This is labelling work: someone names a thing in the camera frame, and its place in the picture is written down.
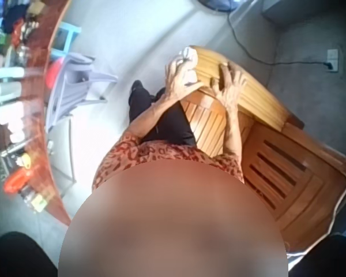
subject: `woman's left hand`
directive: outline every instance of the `woman's left hand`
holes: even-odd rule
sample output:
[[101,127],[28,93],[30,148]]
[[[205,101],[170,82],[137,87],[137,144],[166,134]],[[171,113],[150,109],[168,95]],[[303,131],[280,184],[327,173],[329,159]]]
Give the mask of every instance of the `woman's left hand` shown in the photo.
[[193,62],[184,61],[177,66],[176,60],[166,67],[166,100],[177,102],[204,86],[203,82],[186,85],[185,74],[193,68]]

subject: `black shoe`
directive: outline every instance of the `black shoe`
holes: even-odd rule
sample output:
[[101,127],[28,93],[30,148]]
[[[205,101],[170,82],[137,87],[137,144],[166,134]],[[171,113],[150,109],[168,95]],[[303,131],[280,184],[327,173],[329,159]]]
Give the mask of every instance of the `black shoe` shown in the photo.
[[143,84],[140,80],[136,80],[135,82],[133,82],[132,84],[132,88],[131,88],[131,92],[135,91],[137,88],[143,88]]

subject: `orange object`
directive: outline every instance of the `orange object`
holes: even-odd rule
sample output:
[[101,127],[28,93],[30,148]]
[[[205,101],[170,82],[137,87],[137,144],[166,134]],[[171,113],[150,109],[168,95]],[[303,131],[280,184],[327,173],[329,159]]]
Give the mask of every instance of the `orange object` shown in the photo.
[[59,58],[48,67],[45,83],[49,89],[52,89],[54,87],[55,81],[62,68],[63,61],[64,58]]
[[18,193],[32,176],[32,170],[25,169],[24,167],[18,169],[6,179],[4,183],[4,192]]
[[14,45],[15,48],[18,47],[18,45],[21,43],[21,30],[22,26],[24,24],[23,18],[17,20],[14,23],[14,30],[12,32],[12,45]]

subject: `black cable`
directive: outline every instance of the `black cable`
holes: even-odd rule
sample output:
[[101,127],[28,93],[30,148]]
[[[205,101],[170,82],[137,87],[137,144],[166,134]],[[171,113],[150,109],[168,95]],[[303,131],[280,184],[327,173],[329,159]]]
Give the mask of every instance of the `black cable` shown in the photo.
[[233,27],[232,25],[232,22],[231,22],[231,12],[228,13],[228,17],[227,17],[227,20],[228,20],[228,23],[232,29],[232,33],[233,33],[233,37],[235,38],[237,44],[241,47],[242,51],[245,52],[245,54],[252,60],[258,62],[258,63],[262,63],[263,65],[269,65],[269,66],[275,66],[275,65],[294,65],[296,63],[301,63],[301,64],[304,64],[304,65],[325,65],[328,67],[329,70],[333,69],[332,67],[332,64],[330,62],[317,62],[317,61],[314,61],[314,62],[307,62],[307,61],[297,61],[297,62],[265,62],[265,61],[262,61],[258,58],[255,58],[254,56],[251,55],[251,53],[246,49],[246,47],[238,40],[237,38],[237,35],[236,35],[236,31],[235,31],[235,28]]

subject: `leopard print top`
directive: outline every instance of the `leopard print top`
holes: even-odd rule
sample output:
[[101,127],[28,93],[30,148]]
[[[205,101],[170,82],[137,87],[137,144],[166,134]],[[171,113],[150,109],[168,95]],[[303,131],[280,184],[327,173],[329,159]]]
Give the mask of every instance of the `leopard print top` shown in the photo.
[[233,154],[222,154],[210,158],[196,147],[172,145],[165,141],[148,141],[140,144],[140,139],[125,133],[105,156],[97,169],[92,189],[97,189],[114,174],[141,163],[161,159],[183,159],[206,163],[222,169],[244,183],[238,157]]

